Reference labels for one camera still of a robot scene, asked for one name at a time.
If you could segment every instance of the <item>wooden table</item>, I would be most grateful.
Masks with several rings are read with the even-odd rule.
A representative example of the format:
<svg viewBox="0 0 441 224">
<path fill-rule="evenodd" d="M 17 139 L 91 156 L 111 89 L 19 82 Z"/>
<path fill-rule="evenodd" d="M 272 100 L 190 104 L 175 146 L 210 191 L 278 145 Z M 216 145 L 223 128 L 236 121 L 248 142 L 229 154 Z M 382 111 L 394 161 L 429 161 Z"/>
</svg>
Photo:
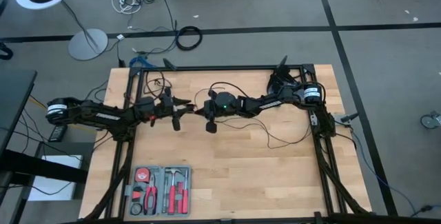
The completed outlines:
<svg viewBox="0 0 441 224">
<path fill-rule="evenodd" d="M 345 113 L 332 66 L 315 67 L 317 80 L 327 90 L 328 111 Z M 128 72 L 126 68 L 111 71 L 105 104 L 123 107 Z M 236 84 L 248 95 L 259 97 L 266 94 L 270 73 L 269 70 L 193 71 L 164 72 L 164 75 L 172 83 L 174 96 L 194 100 L 199 90 L 208 88 L 216 81 Z M 148 78 L 158 77 L 158 73 L 151 72 Z M 217 86 L 224 87 L 232 94 L 239 94 L 238 90 L 228 85 Z M 206 99 L 207 91 L 202 91 L 196 103 L 203 106 Z M 292 105 L 265 110 L 257 119 L 274 136 L 289 142 L 303 137 L 309 126 L 307 112 Z M 228 122 L 236 127 L 249 123 L 257 121 L 235 119 Z M 210 134 L 205 131 L 205 124 L 204 118 L 187 114 L 181 118 L 180 132 L 173 131 L 171 118 L 158 120 L 153 128 L 149 124 L 141 124 L 136 130 L 132 169 L 137 165 L 182 164 L 192 167 L 191 214 L 188 219 L 307 217 L 313 216 L 316 211 L 326 215 L 311 136 L 295 145 L 269 149 L 267 135 L 258 125 L 236 130 L 218 124 L 218 132 Z M 351 136 L 348 129 L 340 126 L 337 133 Z M 332 143 L 343 185 L 362 207 L 370 210 L 353 143 L 339 136 L 332 138 Z M 284 143 L 271 138 L 269 145 L 277 147 Z M 110 182 L 115 149 L 116 142 L 108 141 L 94 152 L 80 217 L 89 214 L 104 195 Z M 117 192 L 113 211 L 115 216 L 119 196 L 120 192 Z M 337 210 L 335 195 L 333 202 Z M 125 220 L 142 219 L 125 214 Z"/>
</svg>

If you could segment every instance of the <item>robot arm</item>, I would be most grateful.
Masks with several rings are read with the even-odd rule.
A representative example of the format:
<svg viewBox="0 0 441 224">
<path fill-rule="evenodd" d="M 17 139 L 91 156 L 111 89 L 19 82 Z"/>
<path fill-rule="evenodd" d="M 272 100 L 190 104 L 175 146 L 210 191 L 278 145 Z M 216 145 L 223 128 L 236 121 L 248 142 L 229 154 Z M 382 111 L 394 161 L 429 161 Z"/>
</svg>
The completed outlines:
<svg viewBox="0 0 441 224">
<path fill-rule="evenodd" d="M 289 68 L 285 65 L 286 57 L 274 70 L 267 86 L 269 94 L 260 98 L 249 96 L 238 96 L 237 98 L 228 93 L 208 92 L 210 100 L 204 102 L 204 107 L 195 111 L 196 114 L 204 116 L 208 122 L 205 129 L 208 132 L 216 133 L 217 126 L 214 122 L 216 117 L 238 115 L 244 118 L 252 118 L 259 115 L 263 110 L 274 108 L 281 104 L 292 104 L 301 110 L 311 110 L 314 115 L 312 122 L 323 136 L 335 136 L 336 128 L 334 118 L 328 113 L 325 106 L 325 98 L 322 92 L 325 89 L 320 83 L 297 82 L 289 75 Z"/>
<path fill-rule="evenodd" d="M 108 130 L 115 141 L 129 141 L 134 137 L 136 126 L 150 121 L 153 126 L 156 119 L 171 116 L 175 131 L 181 129 L 179 119 L 186 112 L 191 112 L 193 105 L 189 100 L 181 100 L 172 96 L 169 88 L 160 95 L 160 103 L 155 105 L 150 96 L 143 97 L 132 107 L 122 110 L 91 100 L 76 98 L 60 98 L 48 103 L 47 120 L 54 125 L 83 124 Z"/>
</svg>

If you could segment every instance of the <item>toolbox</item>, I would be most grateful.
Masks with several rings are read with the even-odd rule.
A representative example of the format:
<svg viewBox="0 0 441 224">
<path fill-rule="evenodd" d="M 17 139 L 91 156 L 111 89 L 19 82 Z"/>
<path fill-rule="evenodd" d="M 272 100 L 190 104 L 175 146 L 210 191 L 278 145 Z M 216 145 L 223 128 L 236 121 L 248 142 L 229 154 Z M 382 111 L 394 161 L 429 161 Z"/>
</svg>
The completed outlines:
<svg viewBox="0 0 441 224">
<path fill-rule="evenodd" d="M 131 182 L 131 185 L 125 187 L 125 195 L 129 198 L 128 215 L 142 218 L 189 215 L 192 184 L 190 166 L 136 166 Z"/>
</svg>

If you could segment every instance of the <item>lamp base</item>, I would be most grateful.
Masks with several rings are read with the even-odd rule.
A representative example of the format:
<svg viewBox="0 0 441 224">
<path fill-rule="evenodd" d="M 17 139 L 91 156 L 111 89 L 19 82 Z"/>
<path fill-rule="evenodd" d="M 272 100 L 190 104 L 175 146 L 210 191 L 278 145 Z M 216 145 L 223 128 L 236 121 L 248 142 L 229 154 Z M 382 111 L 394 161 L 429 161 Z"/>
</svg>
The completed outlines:
<svg viewBox="0 0 441 224">
<path fill-rule="evenodd" d="M 68 51 L 74 59 L 87 61 L 96 58 L 107 47 L 108 38 L 106 33 L 96 28 L 87 29 L 89 36 L 83 31 L 78 32 L 69 41 Z"/>
</svg>

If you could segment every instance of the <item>gray tool case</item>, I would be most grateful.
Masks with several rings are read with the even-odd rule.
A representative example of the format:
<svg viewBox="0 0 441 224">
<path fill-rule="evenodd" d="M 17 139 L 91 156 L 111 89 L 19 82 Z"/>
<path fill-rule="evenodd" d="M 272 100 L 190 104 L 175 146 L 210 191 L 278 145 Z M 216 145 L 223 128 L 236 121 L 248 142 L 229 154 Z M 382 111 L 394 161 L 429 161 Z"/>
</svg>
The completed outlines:
<svg viewBox="0 0 441 224">
<path fill-rule="evenodd" d="M 175 201 L 174 211 L 170 207 L 170 188 L 172 186 L 172 172 L 176 169 L 174 177 Z M 156 187 L 156 207 L 153 208 L 152 194 L 149 195 L 147 208 L 145 208 L 147 187 L 151 176 L 154 176 L 154 186 Z M 185 176 L 187 175 L 187 187 L 185 187 Z M 186 217 L 190 213 L 190 192 L 192 182 L 192 169 L 186 165 L 168 165 L 160 167 L 156 165 L 136 166 L 132 173 L 132 184 L 125 187 L 125 195 L 129 198 L 127 214 L 134 217 Z M 184 190 L 187 189 L 187 211 L 186 213 L 183 199 Z"/>
</svg>

